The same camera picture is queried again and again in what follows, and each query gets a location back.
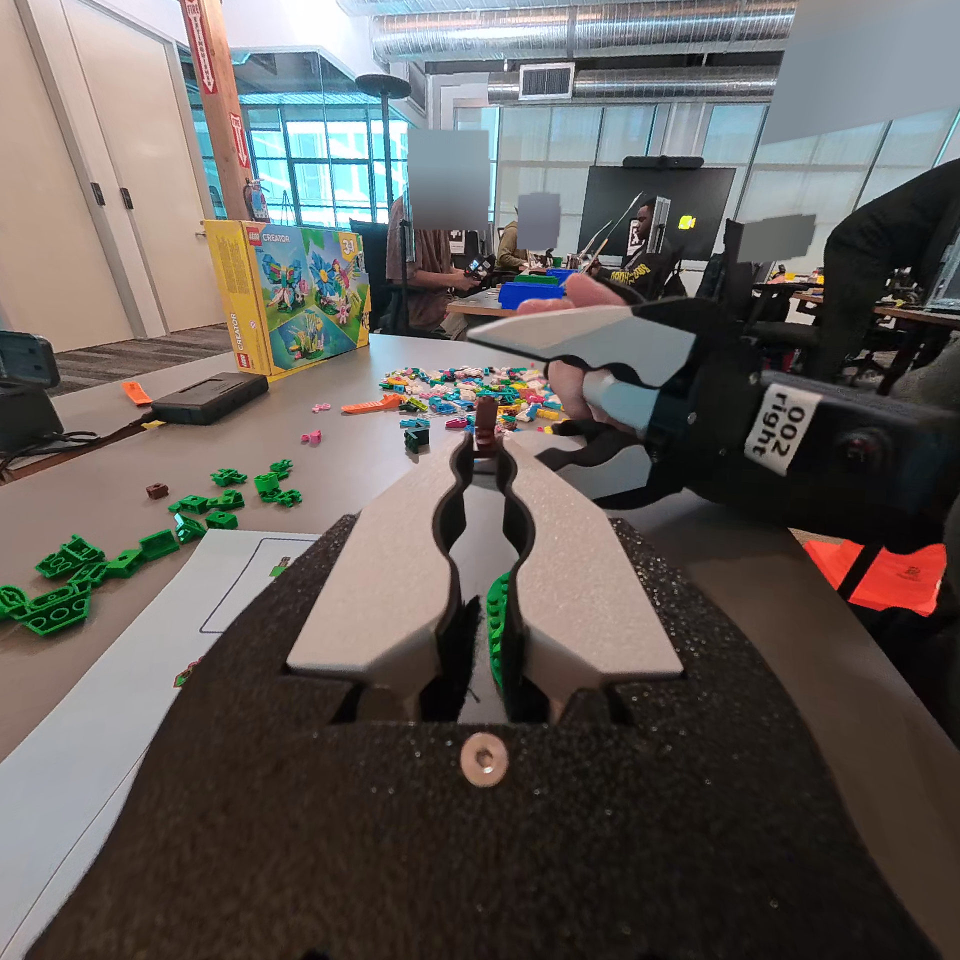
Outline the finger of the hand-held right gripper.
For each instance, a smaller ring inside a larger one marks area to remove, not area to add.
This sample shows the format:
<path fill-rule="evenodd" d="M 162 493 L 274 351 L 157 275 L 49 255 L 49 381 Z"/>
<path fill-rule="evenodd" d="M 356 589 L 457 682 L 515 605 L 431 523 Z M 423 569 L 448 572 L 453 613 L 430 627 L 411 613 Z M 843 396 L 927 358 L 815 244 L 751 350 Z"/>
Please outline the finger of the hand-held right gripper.
<path fill-rule="evenodd" d="M 695 334 L 633 313 L 629 306 L 588 306 L 514 314 L 478 326 L 471 342 L 552 362 L 572 358 L 589 371 L 631 370 L 637 384 L 663 387 L 688 363 Z"/>
<path fill-rule="evenodd" d="M 535 457 L 590 500 L 642 489 L 652 470 L 651 458 L 637 437 L 621 431 L 601 431 L 575 449 L 553 446 Z"/>

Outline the green brick leaf build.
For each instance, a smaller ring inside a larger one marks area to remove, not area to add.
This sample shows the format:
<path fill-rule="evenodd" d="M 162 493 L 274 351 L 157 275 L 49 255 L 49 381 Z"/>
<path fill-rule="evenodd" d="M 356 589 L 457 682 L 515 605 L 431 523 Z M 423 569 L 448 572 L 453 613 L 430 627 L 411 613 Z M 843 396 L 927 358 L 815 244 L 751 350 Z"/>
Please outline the green brick leaf build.
<path fill-rule="evenodd" d="M 510 572 L 496 578 L 486 593 L 486 637 L 491 677 L 499 693 L 503 691 L 502 639 L 509 601 Z"/>

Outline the white instruction booklet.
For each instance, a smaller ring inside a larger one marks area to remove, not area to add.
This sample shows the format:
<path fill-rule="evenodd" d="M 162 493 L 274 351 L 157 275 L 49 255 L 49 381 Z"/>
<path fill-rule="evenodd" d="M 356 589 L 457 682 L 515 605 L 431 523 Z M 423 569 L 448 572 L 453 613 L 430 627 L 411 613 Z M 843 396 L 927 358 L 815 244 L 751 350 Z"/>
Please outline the white instruction booklet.
<path fill-rule="evenodd" d="M 193 666 L 317 534 L 206 535 L 1 766 L 2 958 L 23 958 L 89 870 Z"/>

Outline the grey desk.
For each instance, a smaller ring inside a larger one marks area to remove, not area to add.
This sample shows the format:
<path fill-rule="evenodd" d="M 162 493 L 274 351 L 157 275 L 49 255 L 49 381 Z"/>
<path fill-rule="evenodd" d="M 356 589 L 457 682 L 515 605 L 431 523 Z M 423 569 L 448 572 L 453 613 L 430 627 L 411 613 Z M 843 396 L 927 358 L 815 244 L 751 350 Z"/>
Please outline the grey desk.
<path fill-rule="evenodd" d="M 244 529 L 320 534 L 362 508 L 414 461 L 397 436 L 398 414 L 342 415 L 371 400 L 378 378 L 403 364 L 517 366 L 475 343 L 373 336 L 343 354 L 270 385 L 213 425 L 167 425 L 54 464 L 24 467 L 2 486 L 2 584 L 44 592 L 34 570 L 71 533 L 110 550 L 161 528 L 166 503 L 213 489 L 210 473 L 250 477 L 294 461 L 304 496 L 291 510 L 240 510 Z M 311 407 L 330 403 L 313 414 Z M 118 383 L 54 399 L 63 423 L 96 431 L 128 425 L 136 411 Z M 301 443 L 320 430 L 321 443 Z M 146 487 L 170 495 L 152 501 Z M 498 497 L 472 489 L 467 533 L 454 556 L 472 594 L 510 554 Z M 871 855 L 943 958 L 958 958 L 958 749 L 904 677 L 786 531 L 738 516 L 689 491 L 623 514 L 658 555 L 742 630 L 810 726 Z M 2 622 L 2 762 L 180 572 L 193 545 L 95 591 L 85 624 L 44 640 Z"/>

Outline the person's right hand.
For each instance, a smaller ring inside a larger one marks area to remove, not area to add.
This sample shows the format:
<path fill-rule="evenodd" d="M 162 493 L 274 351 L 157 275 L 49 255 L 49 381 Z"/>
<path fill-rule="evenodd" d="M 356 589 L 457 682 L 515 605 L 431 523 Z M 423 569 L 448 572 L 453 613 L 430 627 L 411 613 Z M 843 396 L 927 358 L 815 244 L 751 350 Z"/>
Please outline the person's right hand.
<path fill-rule="evenodd" d="M 623 305 L 625 305 L 625 301 L 619 294 L 607 289 L 595 279 L 578 273 L 571 275 L 566 281 L 563 298 L 528 299 L 518 306 L 517 314 L 533 315 L 589 306 Z M 545 370 L 550 388 L 570 419 L 594 421 L 598 424 L 615 426 L 629 434 L 635 434 L 632 427 L 616 420 L 587 402 L 583 394 L 585 372 L 582 369 L 557 360 L 550 361 Z"/>

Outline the blue plastic bin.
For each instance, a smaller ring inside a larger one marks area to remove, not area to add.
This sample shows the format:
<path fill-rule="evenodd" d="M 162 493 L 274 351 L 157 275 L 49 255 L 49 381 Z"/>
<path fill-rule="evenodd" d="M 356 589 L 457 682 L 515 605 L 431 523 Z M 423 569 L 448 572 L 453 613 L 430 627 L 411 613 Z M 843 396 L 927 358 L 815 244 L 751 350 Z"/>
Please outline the blue plastic bin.
<path fill-rule="evenodd" d="M 501 309 L 517 310 L 531 300 L 554 301 L 565 294 L 564 285 L 552 275 L 523 275 L 504 282 L 498 290 L 497 300 Z"/>

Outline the tan office table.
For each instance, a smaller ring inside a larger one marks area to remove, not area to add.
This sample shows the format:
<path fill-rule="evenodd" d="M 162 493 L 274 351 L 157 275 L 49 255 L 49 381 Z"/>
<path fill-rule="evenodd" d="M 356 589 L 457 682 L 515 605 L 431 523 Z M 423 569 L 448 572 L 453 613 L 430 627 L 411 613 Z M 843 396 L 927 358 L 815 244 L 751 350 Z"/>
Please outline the tan office table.
<path fill-rule="evenodd" d="M 454 297 L 446 305 L 446 315 L 464 315 L 503 319 L 517 313 L 516 308 L 503 307 L 499 301 L 500 288 L 489 288 L 463 297 Z"/>

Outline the pile of colourful bricks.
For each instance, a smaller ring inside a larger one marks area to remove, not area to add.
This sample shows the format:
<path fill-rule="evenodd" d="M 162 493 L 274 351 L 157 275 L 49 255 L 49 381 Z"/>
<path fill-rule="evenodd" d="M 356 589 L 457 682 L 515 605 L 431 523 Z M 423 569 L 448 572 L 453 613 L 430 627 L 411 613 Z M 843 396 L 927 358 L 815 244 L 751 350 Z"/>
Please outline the pile of colourful bricks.
<path fill-rule="evenodd" d="M 484 398 L 495 402 L 497 434 L 526 426 L 551 433 L 569 418 L 537 366 L 407 366 L 387 372 L 378 386 L 383 395 L 399 398 L 402 426 L 437 419 L 445 428 L 471 433 Z"/>

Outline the large black screen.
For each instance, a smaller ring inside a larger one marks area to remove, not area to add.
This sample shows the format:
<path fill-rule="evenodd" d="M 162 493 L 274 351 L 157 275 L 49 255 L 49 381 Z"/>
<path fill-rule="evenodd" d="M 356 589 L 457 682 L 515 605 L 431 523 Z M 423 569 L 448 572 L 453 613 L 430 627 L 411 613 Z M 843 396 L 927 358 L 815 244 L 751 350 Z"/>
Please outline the large black screen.
<path fill-rule="evenodd" d="M 725 221 L 736 170 L 593 166 L 589 169 L 577 250 L 606 242 L 601 254 L 627 254 L 630 222 L 658 198 L 669 201 L 662 245 L 683 259 L 706 261 Z"/>

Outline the black rectangular device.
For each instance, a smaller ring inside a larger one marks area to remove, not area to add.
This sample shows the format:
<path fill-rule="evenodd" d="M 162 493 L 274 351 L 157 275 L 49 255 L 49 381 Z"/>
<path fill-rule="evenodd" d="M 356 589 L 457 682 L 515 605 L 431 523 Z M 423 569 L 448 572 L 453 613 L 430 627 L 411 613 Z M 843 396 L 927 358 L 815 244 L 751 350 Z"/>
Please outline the black rectangular device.
<path fill-rule="evenodd" d="M 210 426 L 268 391 L 263 374 L 225 371 L 155 399 L 151 412 L 165 424 Z"/>

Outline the cluster of small green bricks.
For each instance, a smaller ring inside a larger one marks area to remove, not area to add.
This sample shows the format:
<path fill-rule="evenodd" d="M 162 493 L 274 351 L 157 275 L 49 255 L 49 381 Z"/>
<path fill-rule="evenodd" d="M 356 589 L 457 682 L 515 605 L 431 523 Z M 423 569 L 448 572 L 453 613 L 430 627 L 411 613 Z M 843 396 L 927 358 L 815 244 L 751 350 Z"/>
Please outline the cluster of small green bricks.
<path fill-rule="evenodd" d="M 129 580 L 147 565 L 200 541 L 211 531 L 236 529 L 236 512 L 246 504 L 238 487 L 247 482 L 248 476 L 233 468 L 221 468 L 210 478 L 221 490 L 218 495 L 189 495 L 175 500 L 167 508 L 173 526 L 140 538 L 136 546 L 114 557 L 73 534 L 34 568 L 52 583 L 51 589 L 32 596 L 14 584 L 2 585 L 2 622 L 11 621 L 40 638 L 52 637 L 89 618 L 91 598 L 104 584 Z"/>

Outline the grey charger dock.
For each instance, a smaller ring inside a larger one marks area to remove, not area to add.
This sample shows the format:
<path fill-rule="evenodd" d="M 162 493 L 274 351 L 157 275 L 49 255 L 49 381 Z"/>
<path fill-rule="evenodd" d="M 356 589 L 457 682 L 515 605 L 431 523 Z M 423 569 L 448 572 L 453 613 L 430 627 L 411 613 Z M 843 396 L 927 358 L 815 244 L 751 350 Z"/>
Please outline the grey charger dock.
<path fill-rule="evenodd" d="M 1 331 L 1 452 L 16 454 L 63 432 L 49 390 L 60 384 L 51 343 L 45 338 Z"/>

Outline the white door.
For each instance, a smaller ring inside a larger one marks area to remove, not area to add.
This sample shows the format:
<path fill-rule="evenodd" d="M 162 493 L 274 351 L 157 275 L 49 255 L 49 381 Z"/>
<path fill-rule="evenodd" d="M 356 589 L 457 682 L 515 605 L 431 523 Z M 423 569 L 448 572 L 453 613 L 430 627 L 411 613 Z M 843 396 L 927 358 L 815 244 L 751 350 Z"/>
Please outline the white door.
<path fill-rule="evenodd" d="M 1 3 L 2 328 L 56 352 L 133 331 L 14 2 Z"/>
<path fill-rule="evenodd" d="M 171 42 L 93 2 L 66 2 L 125 216 L 168 333 L 221 326 L 223 308 Z"/>

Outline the white duct vent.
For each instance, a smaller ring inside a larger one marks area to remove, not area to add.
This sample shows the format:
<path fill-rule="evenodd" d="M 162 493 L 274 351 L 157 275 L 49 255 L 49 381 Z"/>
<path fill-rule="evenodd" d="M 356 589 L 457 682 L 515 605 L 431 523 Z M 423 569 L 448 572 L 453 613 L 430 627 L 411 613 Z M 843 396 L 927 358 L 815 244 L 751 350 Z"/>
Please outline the white duct vent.
<path fill-rule="evenodd" d="M 523 63 L 518 71 L 519 102 L 570 101 L 576 63 Z"/>

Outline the silver air duct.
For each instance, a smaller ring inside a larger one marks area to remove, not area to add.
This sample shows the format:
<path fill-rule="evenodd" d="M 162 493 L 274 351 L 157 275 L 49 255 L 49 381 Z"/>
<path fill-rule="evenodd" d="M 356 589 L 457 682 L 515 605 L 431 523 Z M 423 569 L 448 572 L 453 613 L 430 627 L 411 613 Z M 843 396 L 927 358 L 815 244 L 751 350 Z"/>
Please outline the silver air duct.
<path fill-rule="evenodd" d="M 782 51 L 789 1 L 660 1 L 377 15 L 380 61 L 534 61 Z"/>
<path fill-rule="evenodd" d="M 531 75 L 558 75 L 557 93 L 524 92 Z M 534 65 L 490 74 L 487 101 L 493 106 L 539 104 L 766 103 L 779 76 L 774 64 L 697 65 L 625 69 L 575 69 Z"/>

